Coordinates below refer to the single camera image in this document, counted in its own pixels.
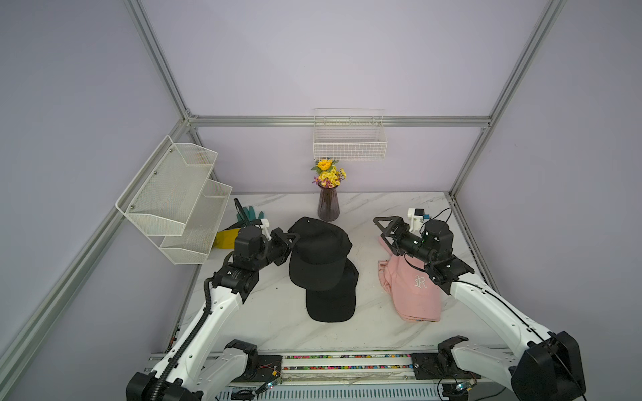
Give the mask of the black cap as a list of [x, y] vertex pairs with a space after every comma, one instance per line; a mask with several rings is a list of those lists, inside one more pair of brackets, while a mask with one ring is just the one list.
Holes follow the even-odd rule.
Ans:
[[353, 247], [349, 235], [334, 224], [312, 217], [299, 218], [288, 234], [299, 236], [289, 257], [291, 282], [316, 292], [335, 287]]
[[316, 322], [347, 322], [356, 309], [356, 287], [359, 271], [347, 259], [339, 282], [327, 291], [306, 291], [305, 302], [309, 317]]

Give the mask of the pink cap white R logo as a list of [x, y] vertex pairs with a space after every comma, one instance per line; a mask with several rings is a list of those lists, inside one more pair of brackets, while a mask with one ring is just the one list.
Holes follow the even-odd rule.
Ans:
[[382, 238], [380, 246], [389, 259], [378, 262], [381, 287], [391, 296], [393, 306], [406, 322], [439, 322], [441, 320], [441, 289], [423, 271], [414, 269], [420, 260], [395, 255]]

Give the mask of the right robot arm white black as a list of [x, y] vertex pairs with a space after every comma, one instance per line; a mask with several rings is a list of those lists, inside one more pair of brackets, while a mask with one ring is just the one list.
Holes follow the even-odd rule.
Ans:
[[471, 309], [509, 352], [457, 335], [438, 345], [436, 365], [444, 376], [471, 372], [512, 391], [520, 400], [584, 398], [586, 380], [580, 346], [567, 332], [552, 332], [513, 307], [453, 251], [454, 235], [436, 218], [413, 233], [402, 217], [376, 217], [381, 239], [398, 257], [419, 260], [414, 269]]

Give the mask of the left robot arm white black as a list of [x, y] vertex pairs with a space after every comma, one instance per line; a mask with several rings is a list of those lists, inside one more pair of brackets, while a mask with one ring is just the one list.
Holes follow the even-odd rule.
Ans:
[[257, 345], [234, 339], [212, 365], [206, 361], [226, 322], [257, 286], [260, 272], [281, 266], [300, 236], [267, 220], [242, 219], [234, 249], [203, 282], [204, 304], [165, 357], [148, 373], [135, 374], [125, 389], [128, 400], [214, 400], [238, 378], [257, 371]]

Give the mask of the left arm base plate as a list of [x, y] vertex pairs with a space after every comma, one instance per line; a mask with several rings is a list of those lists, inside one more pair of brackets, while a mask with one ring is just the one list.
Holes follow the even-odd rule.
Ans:
[[282, 355], [259, 355], [252, 366], [235, 383], [263, 383], [279, 376], [282, 369]]

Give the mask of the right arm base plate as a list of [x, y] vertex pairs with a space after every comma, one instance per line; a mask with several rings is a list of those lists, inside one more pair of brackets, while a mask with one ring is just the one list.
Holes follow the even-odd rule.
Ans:
[[459, 369], [455, 362], [438, 352], [411, 354], [411, 367], [415, 379], [480, 379], [481, 376]]

